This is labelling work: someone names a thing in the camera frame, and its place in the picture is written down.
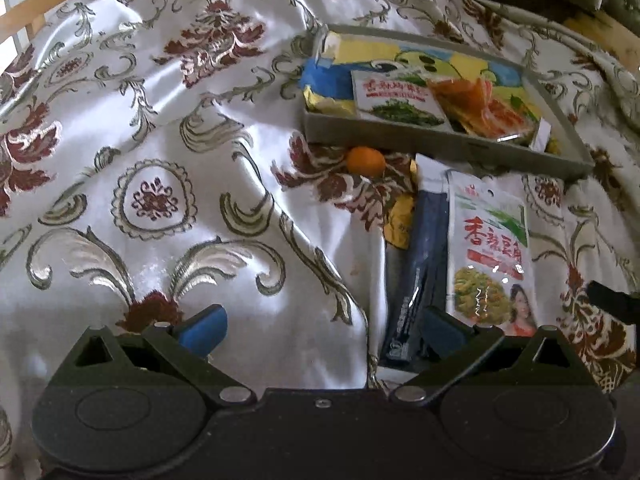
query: orange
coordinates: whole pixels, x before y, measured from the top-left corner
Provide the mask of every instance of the orange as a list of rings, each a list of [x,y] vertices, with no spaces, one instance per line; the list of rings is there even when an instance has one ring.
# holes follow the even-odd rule
[[[385,173],[386,160],[378,150],[367,146],[351,148],[347,153],[347,170],[369,178],[379,178]]]

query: cardboard box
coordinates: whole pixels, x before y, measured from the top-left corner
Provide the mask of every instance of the cardboard box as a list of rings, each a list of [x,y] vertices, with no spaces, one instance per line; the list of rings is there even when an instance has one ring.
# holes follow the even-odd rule
[[[413,34],[348,25],[328,25],[323,28],[316,37],[314,48],[316,60],[321,57],[325,47],[324,40],[330,32],[348,35],[350,38],[364,36],[371,39],[379,38],[381,41],[391,40],[424,48],[450,50],[517,70],[522,87],[529,95],[532,104],[551,124],[552,135],[558,141],[562,155],[537,153],[516,144],[496,142],[455,132],[437,131],[412,124],[367,121],[356,117],[311,112],[305,107],[303,126],[308,142],[332,146],[371,146],[397,152],[422,153],[433,158],[481,162],[523,173],[546,174],[564,180],[583,178],[593,171],[591,155],[573,125],[564,116],[553,97],[538,82],[535,74],[524,67],[500,57],[484,54],[466,45],[423,38]],[[332,48],[335,48],[335,45],[330,45],[329,51]]]

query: wooden frame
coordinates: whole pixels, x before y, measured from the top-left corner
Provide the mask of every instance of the wooden frame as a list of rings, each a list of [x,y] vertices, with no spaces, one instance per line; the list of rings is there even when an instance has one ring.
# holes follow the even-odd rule
[[[65,0],[24,0],[0,16],[0,43],[23,28],[31,40],[44,26],[44,13]]]

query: woman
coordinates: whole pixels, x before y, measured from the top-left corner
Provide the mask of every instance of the woman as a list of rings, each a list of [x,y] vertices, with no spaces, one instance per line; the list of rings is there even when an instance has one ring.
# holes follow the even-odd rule
[[[511,320],[507,327],[509,335],[532,336],[536,333],[536,321],[529,306],[524,289],[520,285],[511,287]]]

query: screw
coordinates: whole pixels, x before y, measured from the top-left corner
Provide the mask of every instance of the screw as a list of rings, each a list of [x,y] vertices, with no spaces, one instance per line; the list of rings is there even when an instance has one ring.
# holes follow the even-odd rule
[[[394,394],[402,402],[421,402],[427,398],[427,392],[420,386],[400,386]]]
[[[228,386],[220,392],[220,399],[232,404],[241,404],[251,399],[252,391],[244,386]]]
[[[316,399],[316,408],[330,408],[332,402],[329,399]]]

